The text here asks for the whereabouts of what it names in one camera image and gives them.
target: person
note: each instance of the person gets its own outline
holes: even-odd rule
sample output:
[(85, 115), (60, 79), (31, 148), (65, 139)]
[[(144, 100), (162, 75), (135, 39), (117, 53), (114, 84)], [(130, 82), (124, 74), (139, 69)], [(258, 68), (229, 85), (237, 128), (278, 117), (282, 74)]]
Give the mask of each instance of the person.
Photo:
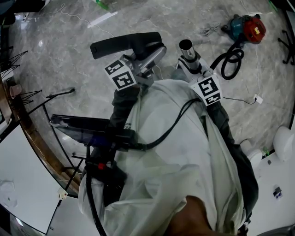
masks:
[(15, 22), (14, 13), (39, 12), (49, 4), (50, 0), (0, 0), (1, 25)]
[[(180, 70), (174, 79), (156, 81), (148, 91), (137, 85), (115, 91), (111, 126), (135, 130), (140, 143), (162, 136), (182, 106), (198, 98)], [(115, 160), (127, 173), (119, 201), (105, 206), (104, 185), (92, 178), (95, 207), (107, 235), (247, 234), (258, 185), (220, 102), (206, 107), (197, 100), (158, 146), (146, 152), (117, 152)], [(79, 209), (94, 221), (86, 175), (79, 188)]]

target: white power adapter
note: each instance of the white power adapter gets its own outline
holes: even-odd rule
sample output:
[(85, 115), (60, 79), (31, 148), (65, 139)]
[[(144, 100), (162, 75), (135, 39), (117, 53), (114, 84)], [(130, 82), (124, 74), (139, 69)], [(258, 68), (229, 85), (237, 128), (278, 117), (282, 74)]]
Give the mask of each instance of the white power adapter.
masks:
[(257, 94), (254, 95), (254, 100), (256, 99), (256, 101), (261, 104), (263, 102), (263, 98), (259, 97)]

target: gray tile floor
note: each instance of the gray tile floor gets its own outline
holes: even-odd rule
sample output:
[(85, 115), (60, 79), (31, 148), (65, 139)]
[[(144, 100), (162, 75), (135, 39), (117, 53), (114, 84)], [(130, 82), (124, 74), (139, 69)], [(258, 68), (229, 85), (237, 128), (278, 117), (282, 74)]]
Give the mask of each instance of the gray tile floor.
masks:
[[(114, 36), (159, 32), (167, 46), (167, 54), (159, 66), (163, 77), (170, 78), (180, 55), (178, 43), (182, 39), (191, 39), (196, 51), (211, 64), (233, 42), (220, 30), (203, 37), (200, 35), (201, 28), (210, 22), (225, 24), (234, 14), (261, 12), (267, 29), (265, 38), (257, 47), (247, 44), (239, 74), (231, 81), (221, 78), (220, 82), (224, 96), (251, 102), (254, 94), (259, 93), (259, 76), (260, 96), (264, 99), (262, 105), (231, 100), (223, 100), (222, 104), (230, 116), (236, 142), (249, 138), (256, 147), (270, 149), (276, 129), (280, 125), (288, 126), (290, 122), (295, 99), (294, 67), (282, 64), (287, 52), (277, 42), (278, 37), (284, 39), (281, 32), (286, 28), (283, 17), (271, 12), (267, 0), (243, 2), (245, 7), (239, 0), (109, 0), (107, 3), (111, 11), (118, 11), (118, 14), (99, 26)], [(56, 98), (47, 104), (50, 115), (109, 118), (114, 88), (102, 69), (122, 53), (94, 60), (90, 44), (111, 35), (97, 27), (89, 27), (77, 17), (60, 12), (43, 14), (58, 11), (62, 4), (65, 4), (63, 12), (88, 21), (106, 13), (91, 0), (52, 0), (42, 12), (30, 14), (26, 22), (17, 20), (11, 27), (14, 54), (29, 51), (22, 57), (15, 78), (24, 91), (43, 90), (33, 104), (27, 105), (27, 109), (45, 100), (50, 93), (75, 87), (77, 91), (74, 94)], [(37, 110), (31, 118), (50, 148), (67, 165), (43, 110)], [(82, 145), (61, 133), (58, 135), (69, 155), (72, 152), (85, 154)]]

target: metal tube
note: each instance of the metal tube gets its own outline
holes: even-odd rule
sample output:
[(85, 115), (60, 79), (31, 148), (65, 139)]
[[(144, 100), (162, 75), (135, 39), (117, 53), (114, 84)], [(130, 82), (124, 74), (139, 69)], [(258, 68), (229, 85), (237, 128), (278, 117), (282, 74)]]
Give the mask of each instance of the metal tube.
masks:
[(199, 59), (196, 55), (193, 43), (189, 39), (184, 39), (180, 41), (179, 48), (183, 53), (183, 57), (186, 61), (186, 64), (192, 70), (197, 70), (199, 68)]

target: apriltag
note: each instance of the apriltag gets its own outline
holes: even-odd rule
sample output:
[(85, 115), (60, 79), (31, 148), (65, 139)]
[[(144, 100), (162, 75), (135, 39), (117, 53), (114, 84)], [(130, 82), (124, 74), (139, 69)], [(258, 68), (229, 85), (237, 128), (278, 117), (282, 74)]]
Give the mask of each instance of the apriltag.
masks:
[(202, 98), (206, 106), (221, 100), (222, 92), (216, 75), (204, 78), (190, 87)]
[(122, 90), (136, 84), (130, 68), (121, 60), (115, 60), (105, 67), (104, 71), (115, 85), (116, 90)]

